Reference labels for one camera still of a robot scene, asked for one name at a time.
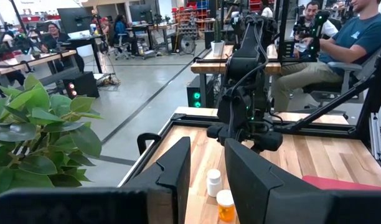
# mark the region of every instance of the white pot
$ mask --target white pot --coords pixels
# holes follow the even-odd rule
[[[223,46],[225,45],[225,42],[221,40],[219,43],[215,43],[214,41],[211,41],[211,49],[213,51],[214,57],[220,57],[222,55]]]

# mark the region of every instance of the office chair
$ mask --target office chair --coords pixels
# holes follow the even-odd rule
[[[304,110],[297,110],[297,113],[312,113],[317,108],[322,107],[324,102],[332,101],[334,98],[344,94],[349,88],[352,88],[357,82],[369,77],[375,71],[375,63],[377,57],[381,54],[381,48],[378,49],[369,59],[362,65],[343,63],[343,62],[329,62],[328,65],[332,68],[340,68],[344,71],[344,79],[342,83],[317,83],[311,84],[303,88],[304,93],[309,93],[319,106],[307,105]],[[355,98],[348,101],[348,103],[363,103],[364,93],[359,93]],[[332,110],[329,114],[343,114],[345,119],[347,115],[345,111]]]
[[[113,47],[115,48],[114,54],[115,54],[115,60],[118,60],[120,57],[125,57],[127,60],[129,59],[129,52],[127,51],[127,47],[130,46],[129,42],[124,42],[123,37],[127,36],[128,34],[117,34],[118,36],[118,44],[113,44]]]

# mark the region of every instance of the computer monitor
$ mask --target computer monitor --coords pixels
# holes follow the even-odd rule
[[[150,4],[135,5],[129,7],[133,22],[146,21],[153,23],[152,8]]]
[[[90,30],[92,14],[84,7],[58,9],[63,30],[67,34]]]

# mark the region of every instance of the khaki pants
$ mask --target khaki pants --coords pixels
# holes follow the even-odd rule
[[[282,65],[282,74],[274,75],[272,79],[271,94],[275,99],[274,110],[284,112],[288,109],[292,90],[322,82],[342,82],[342,77],[323,62]]]

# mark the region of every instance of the blue t-shirt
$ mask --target blue t-shirt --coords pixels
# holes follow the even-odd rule
[[[359,17],[352,18],[332,39],[341,47],[351,48],[354,44],[363,47],[367,54],[353,62],[362,65],[381,47],[381,14],[363,20]],[[319,56],[319,60],[324,63],[339,62],[324,52]],[[333,70],[339,75],[344,74],[341,69]]]

